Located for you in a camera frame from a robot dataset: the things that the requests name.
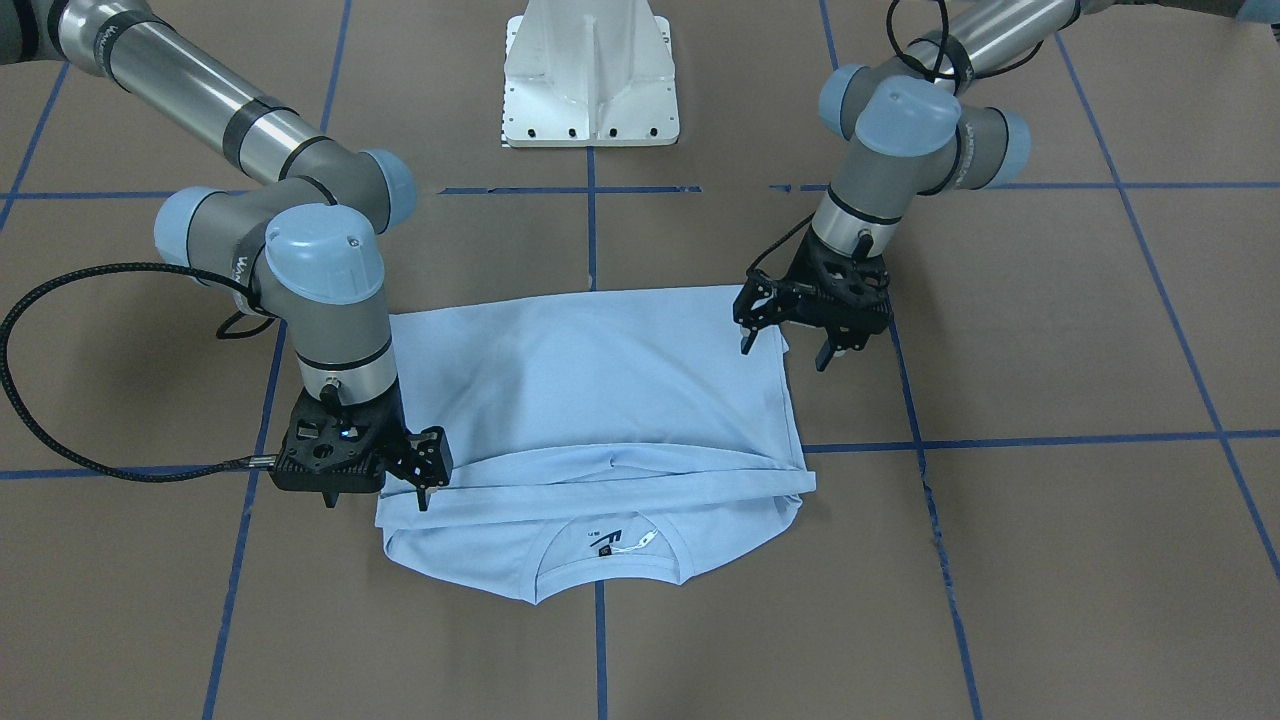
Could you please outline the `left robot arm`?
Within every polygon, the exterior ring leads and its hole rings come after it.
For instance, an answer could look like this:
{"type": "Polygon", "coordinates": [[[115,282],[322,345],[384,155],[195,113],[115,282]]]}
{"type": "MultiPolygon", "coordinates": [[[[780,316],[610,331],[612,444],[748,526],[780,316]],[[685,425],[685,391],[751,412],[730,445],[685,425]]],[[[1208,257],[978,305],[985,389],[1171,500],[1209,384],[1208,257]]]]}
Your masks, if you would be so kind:
{"type": "Polygon", "coordinates": [[[840,67],[819,96],[824,126],[846,155],[815,213],[795,227],[800,246],[774,278],[753,263],[733,301],[748,354],[768,327],[820,328],[818,370],[884,332],[893,318],[884,250],[918,196],[1014,181],[1030,155],[1030,131],[1014,111],[968,108],[975,82],[1029,61],[1051,35],[1106,1],[978,1],[940,9],[938,29],[877,67],[840,67]]]}

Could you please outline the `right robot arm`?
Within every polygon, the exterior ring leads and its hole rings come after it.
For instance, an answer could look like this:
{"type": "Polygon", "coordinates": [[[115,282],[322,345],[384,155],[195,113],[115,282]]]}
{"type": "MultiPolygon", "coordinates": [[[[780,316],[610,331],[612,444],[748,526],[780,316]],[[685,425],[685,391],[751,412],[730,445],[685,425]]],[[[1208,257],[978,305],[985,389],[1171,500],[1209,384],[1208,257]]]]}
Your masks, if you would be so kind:
{"type": "Polygon", "coordinates": [[[154,223],[159,263],[91,266],[47,281],[6,313],[3,340],[38,300],[77,281],[184,275],[224,288],[236,320],[280,322],[303,382],[278,452],[143,474],[56,441],[4,363],[3,392],[31,434],[79,466],[123,480],[265,470],[279,489],[314,492],[334,507],[342,495],[380,492],[394,477],[428,509],[431,493],[451,482],[451,451],[440,427],[413,432],[406,424],[378,245],[416,208],[407,165],[384,150],[346,149],[183,37],[146,1],[5,1],[3,63],[26,61],[67,61],[110,79],[218,151],[257,188],[173,193],[154,223]]]}

